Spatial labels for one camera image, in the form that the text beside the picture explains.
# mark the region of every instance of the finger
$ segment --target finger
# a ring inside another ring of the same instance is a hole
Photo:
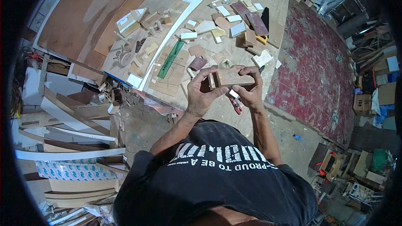
[[[216,71],[218,71],[218,69],[214,68],[214,67],[203,68],[200,70],[200,72],[197,74],[197,76],[195,76],[195,78],[193,78],[193,80],[191,82],[201,83],[205,79],[205,77],[208,76],[208,74],[215,73]]]
[[[257,85],[262,85],[263,84],[263,79],[261,78],[261,74],[258,71],[258,67],[253,66],[253,67],[245,67],[242,70],[239,71],[240,75],[246,75],[250,74],[253,78],[254,81]]]
[[[247,91],[244,87],[234,85],[232,87],[233,91],[235,91],[240,97],[243,97],[247,99],[247,97],[250,95],[249,91]]]
[[[219,96],[224,95],[229,91],[229,88],[227,87],[220,87],[220,88],[215,88],[211,92],[206,94],[206,98],[208,99],[209,103],[212,103],[214,99],[218,98]]]
[[[239,70],[241,70],[241,69],[243,69],[245,67],[246,66],[244,66],[244,65],[233,65],[230,69],[239,69]]]

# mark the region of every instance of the brown laminate board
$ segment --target brown laminate board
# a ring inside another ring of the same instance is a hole
[[[247,7],[241,2],[233,3],[231,6],[240,15],[240,17],[242,17],[246,25],[250,26],[249,19],[246,16],[246,14],[251,13],[249,9],[247,9]]]
[[[258,13],[250,12],[250,13],[246,14],[246,17],[249,19],[250,24],[253,26],[255,35],[257,35],[257,36],[268,36],[269,35],[267,27],[265,26],[263,20],[258,15]]]
[[[250,75],[239,75],[239,69],[224,69],[216,72],[219,87],[231,87],[233,85],[247,86],[255,83]]]

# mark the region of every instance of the cardboard box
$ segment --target cardboard box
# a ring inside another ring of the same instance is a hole
[[[353,110],[358,116],[367,116],[371,112],[371,94],[354,95]]]

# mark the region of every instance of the white foam block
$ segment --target white foam block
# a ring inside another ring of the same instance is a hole
[[[264,10],[264,7],[260,3],[255,3],[254,7],[259,11],[259,10]]]
[[[226,17],[230,23],[236,22],[236,21],[242,21],[242,17],[240,15],[234,15],[234,16],[228,16]]]
[[[180,35],[181,40],[193,40],[197,38],[196,32],[185,32]]]
[[[218,6],[217,9],[218,9],[218,11],[219,11],[220,13],[222,13],[222,15],[223,15],[224,17],[230,15],[230,13],[228,12],[228,10],[226,10],[226,8],[225,8],[223,5]]]
[[[239,36],[240,34],[246,32],[246,26],[244,23],[238,23],[234,27],[230,28],[230,33],[232,34],[232,37],[235,38]]]

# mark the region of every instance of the concrete floor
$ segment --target concrete floor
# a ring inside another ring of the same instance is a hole
[[[268,120],[273,122],[269,125],[278,141],[283,162],[293,168],[295,173],[311,182],[312,178],[307,174],[307,166],[317,144],[322,142],[322,137],[297,121],[290,122],[268,111],[266,115]],[[124,132],[121,131],[121,134],[127,148],[125,155],[129,164],[132,164],[135,153],[140,150],[149,150],[153,143],[170,129],[168,117],[144,106],[142,99],[132,107],[124,103],[121,116],[124,124]],[[304,141],[294,140],[293,134],[300,135]]]

